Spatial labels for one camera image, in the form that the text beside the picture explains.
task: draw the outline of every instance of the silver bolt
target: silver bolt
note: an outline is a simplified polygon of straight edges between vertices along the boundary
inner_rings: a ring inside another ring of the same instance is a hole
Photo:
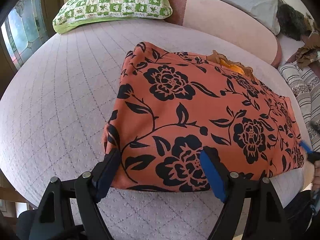
[[[239,174],[233,171],[233,172],[230,173],[230,177],[236,179],[236,178],[239,177]]]
[[[91,172],[90,171],[86,171],[82,174],[82,178],[87,179],[91,176]]]
[[[264,183],[269,183],[270,182],[270,179],[269,178],[267,178],[267,177],[264,177],[264,178],[262,178],[262,181],[264,182]]]
[[[58,181],[58,178],[56,177],[56,176],[54,176],[54,177],[52,177],[51,179],[50,179],[50,182],[51,183],[55,183],[55,182],[57,182]]]

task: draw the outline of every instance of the striped blanket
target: striped blanket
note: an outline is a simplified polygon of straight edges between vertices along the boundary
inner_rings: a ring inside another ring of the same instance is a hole
[[[309,68],[301,70],[297,62],[278,68],[300,106],[314,151],[320,151],[320,135],[311,127],[311,121],[320,127],[320,81]]]

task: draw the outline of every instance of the green checkered pillow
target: green checkered pillow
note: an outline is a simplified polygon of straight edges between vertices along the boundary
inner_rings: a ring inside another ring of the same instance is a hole
[[[165,19],[171,14],[168,0],[69,0],[52,24],[62,34],[86,23],[126,18]]]

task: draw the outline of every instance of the orange garment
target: orange garment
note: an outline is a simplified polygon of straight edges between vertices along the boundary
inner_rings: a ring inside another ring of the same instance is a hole
[[[203,149],[248,179],[303,165],[289,98],[209,59],[147,42],[128,52],[103,134],[105,153],[122,154],[113,187],[208,190]]]

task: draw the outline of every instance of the mattress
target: mattress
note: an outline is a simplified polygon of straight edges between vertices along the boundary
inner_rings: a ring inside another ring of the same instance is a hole
[[[274,92],[290,97],[301,136],[309,140],[298,103],[279,72],[249,52],[200,31],[161,20],[84,25],[54,35],[23,65],[0,101],[0,168],[38,205],[50,177],[77,178],[103,160],[101,136],[117,95],[127,51],[141,41],[168,51],[210,55],[215,49],[251,66]],[[283,206],[303,185],[303,168],[271,179]],[[245,204],[236,235],[242,233]],[[99,203],[115,239],[207,239],[222,209],[211,191],[153,193],[111,189]],[[72,200],[76,223],[81,223]]]

